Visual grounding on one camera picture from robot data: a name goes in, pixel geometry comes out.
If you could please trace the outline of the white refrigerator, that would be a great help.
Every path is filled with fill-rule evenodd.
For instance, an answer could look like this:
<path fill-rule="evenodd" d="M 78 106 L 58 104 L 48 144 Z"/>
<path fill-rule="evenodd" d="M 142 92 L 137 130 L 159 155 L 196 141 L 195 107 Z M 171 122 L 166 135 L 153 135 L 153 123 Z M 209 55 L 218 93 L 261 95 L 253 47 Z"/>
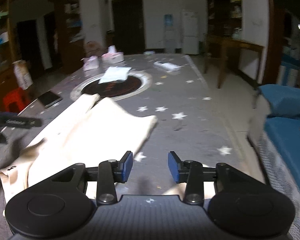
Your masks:
<path fill-rule="evenodd" d="M 199 54 L 199 26 L 198 14 L 193 11 L 181 12 L 181 42 L 184 54 Z"/>

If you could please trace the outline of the blue sofa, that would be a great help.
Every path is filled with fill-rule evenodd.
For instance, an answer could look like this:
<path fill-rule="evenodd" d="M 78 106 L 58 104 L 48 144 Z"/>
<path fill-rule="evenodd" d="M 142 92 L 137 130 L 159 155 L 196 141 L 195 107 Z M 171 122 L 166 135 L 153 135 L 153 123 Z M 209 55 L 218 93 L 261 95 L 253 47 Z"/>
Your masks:
<path fill-rule="evenodd" d="M 270 185 L 292 200 L 300 219 L 300 118 L 269 117 L 258 89 L 254 107 L 247 139 Z"/>

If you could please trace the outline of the dark wall shelf unit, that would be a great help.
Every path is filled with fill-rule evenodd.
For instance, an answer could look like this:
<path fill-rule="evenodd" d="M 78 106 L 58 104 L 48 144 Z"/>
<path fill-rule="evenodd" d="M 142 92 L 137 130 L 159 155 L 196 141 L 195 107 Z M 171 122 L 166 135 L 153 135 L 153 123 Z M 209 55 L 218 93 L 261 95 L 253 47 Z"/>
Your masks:
<path fill-rule="evenodd" d="M 207 0 L 207 33 L 232 37 L 242 30 L 242 0 Z"/>

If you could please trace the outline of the small pink tissue pack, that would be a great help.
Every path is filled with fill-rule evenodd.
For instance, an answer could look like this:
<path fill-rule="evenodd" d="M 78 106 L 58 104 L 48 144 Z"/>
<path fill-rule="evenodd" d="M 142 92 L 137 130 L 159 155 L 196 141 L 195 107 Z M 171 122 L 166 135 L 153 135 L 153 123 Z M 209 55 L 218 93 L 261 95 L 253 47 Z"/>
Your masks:
<path fill-rule="evenodd" d="M 83 70 L 85 72 L 99 68 L 99 61 L 98 57 L 96 56 L 85 57 L 81 59 L 81 61 L 83 61 Z"/>

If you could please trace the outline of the round black table hotplate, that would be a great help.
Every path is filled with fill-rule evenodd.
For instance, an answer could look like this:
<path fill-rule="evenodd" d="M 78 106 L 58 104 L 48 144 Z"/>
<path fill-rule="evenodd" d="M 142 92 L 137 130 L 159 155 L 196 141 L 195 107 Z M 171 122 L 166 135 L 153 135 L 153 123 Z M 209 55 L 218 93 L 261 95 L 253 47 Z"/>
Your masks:
<path fill-rule="evenodd" d="M 72 101 L 76 101 L 82 94 L 98 94 L 101 99 L 112 98 L 114 101 L 123 100 L 149 89 L 152 76 L 146 72 L 131 70 L 125 81 L 111 81 L 99 84 L 103 75 L 97 75 L 84 80 L 70 93 Z"/>

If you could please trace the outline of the white printed bag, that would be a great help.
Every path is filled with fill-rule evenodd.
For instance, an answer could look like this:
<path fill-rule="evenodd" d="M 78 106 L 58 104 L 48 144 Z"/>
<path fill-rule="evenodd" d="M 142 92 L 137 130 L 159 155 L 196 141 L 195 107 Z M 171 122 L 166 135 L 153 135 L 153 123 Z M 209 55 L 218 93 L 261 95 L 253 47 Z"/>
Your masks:
<path fill-rule="evenodd" d="M 18 86 L 23 90 L 27 90 L 33 85 L 32 78 L 24 60 L 18 60 L 13 62 L 14 74 L 18 83 Z"/>

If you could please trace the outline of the red plastic stool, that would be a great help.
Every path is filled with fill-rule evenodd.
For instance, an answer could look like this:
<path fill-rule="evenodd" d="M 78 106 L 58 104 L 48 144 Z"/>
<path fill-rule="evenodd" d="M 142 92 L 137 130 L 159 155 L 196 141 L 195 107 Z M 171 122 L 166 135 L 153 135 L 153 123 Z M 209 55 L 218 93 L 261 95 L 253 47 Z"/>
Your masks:
<path fill-rule="evenodd" d="M 30 100 L 27 93 L 19 87 L 4 96 L 3 104 L 6 112 L 20 113 L 30 104 Z"/>

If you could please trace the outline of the dark wooden shelf cabinet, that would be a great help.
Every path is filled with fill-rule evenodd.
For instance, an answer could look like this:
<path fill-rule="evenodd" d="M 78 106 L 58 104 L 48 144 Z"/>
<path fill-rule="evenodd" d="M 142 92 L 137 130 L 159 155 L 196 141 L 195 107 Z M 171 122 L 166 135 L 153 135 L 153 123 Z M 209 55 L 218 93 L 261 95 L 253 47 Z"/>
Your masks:
<path fill-rule="evenodd" d="M 80 68 L 81 26 L 79 0 L 0 0 L 0 110 L 4 97 L 21 87 L 15 65 L 33 82 L 24 90 L 25 100 L 35 97 L 49 75 Z"/>

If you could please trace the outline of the water dispenser with blue bottle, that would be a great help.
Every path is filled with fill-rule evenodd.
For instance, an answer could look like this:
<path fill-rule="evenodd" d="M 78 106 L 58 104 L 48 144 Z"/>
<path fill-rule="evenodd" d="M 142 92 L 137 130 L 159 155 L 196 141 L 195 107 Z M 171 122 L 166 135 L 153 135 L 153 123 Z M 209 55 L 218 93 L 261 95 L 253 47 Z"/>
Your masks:
<path fill-rule="evenodd" d="M 165 53 L 175 53 L 175 33 L 172 14 L 164 15 L 164 48 Z"/>

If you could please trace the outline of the white folded paper towel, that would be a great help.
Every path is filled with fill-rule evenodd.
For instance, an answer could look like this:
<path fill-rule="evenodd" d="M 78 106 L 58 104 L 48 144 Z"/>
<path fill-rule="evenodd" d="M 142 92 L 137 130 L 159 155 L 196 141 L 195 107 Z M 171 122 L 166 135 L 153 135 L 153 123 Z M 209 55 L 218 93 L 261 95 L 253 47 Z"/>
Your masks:
<path fill-rule="evenodd" d="M 126 81 L 130 70 L 130 67 L 109 67 L 99 79 L 98 83 Z"/>

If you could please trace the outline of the blue cushion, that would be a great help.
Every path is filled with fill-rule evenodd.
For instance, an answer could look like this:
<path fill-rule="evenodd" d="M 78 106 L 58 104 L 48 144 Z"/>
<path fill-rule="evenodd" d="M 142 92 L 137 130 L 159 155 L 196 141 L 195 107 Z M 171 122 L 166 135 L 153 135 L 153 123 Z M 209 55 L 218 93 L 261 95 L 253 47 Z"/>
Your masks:
<path fill-rule="evenodd" d="M 269 117 L 300 118 L 300 88 L 268 84 L 258 91 L 269 105 Z"/>

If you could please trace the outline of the dark wooden side table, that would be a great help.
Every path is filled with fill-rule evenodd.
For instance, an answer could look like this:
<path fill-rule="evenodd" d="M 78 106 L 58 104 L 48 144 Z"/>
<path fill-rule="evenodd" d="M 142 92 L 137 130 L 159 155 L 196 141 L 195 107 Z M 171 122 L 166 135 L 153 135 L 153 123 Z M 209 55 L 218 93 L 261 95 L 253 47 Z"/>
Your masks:
<path fill-rule="evenodd" d="M 242 50 L 252 51 L 257 54 L 258 65 L 255 78 L 249 77 L 239 69 Z M 219 74 L 217 79 L 218 89 L 222 87 L 225 81 L 227 70 L 239 75 L 253 88 L 257 88 L 263 50 L 263 46 L 251 42 L 236 40 L 230 37 L 206 35 L 204 73 L 207 73 L 210 63 L 216 61 L 219 64 Z"/>

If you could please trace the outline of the pink fan on floor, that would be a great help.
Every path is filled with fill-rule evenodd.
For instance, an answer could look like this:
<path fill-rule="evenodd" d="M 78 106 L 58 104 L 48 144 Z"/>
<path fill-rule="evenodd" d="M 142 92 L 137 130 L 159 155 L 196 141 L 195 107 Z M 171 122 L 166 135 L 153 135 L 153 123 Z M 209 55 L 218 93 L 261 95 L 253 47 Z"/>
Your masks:
<path fill-rule="evenodd" d="M 84 45 L 86 57 L 100 57 L 104 54 L 104 48 L 96 41 L 89 41 Z"/>

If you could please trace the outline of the dark wooden door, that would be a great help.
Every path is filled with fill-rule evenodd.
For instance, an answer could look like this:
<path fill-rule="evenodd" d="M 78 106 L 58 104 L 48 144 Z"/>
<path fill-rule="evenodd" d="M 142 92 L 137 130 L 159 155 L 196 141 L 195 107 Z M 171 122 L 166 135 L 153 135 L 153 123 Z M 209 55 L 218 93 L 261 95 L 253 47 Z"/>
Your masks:
<path fill-rule="evenodd" d="M 114 44 L 125 55 L 145 51 L 143 0 L 112 0 Z"/>

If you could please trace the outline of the white remote control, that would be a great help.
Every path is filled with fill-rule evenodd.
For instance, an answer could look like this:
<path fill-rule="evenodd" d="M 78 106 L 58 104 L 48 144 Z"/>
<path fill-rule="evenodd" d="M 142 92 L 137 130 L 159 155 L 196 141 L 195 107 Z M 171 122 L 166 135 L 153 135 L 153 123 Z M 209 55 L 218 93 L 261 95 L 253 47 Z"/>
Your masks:
<path fill-rule="evenodd" d="M 156 61 L 153 65 L 166 72 L 177 72 L 181 69 L 181 66 L 169 62 Z"/>

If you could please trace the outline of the cream white garment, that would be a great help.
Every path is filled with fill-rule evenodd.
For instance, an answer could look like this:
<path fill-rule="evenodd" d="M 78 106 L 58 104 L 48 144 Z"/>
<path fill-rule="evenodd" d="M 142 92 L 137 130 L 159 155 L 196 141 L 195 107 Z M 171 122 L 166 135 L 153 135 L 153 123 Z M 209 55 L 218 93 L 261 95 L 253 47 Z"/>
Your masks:
<path fill-rule="evenodd" d="M 6 201 L 73 164 L 96 167 L 127 151 L 137 154 L 156 123 L 156 116 L 134 116 L 111 98 L 80 96 L 0 169 Z"/>

